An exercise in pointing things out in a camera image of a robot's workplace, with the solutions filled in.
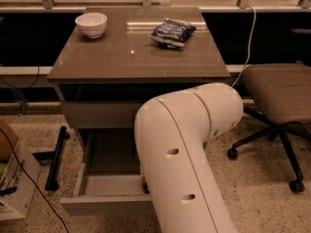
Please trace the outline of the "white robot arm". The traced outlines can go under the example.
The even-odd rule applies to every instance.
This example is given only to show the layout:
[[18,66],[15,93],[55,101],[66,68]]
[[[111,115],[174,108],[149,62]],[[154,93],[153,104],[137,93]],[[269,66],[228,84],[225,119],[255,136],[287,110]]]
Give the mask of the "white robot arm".
[[162,233],[237,233],[204,144],[242,115],[241,97],[224,83],[160,95],[139,109],[135,144]]

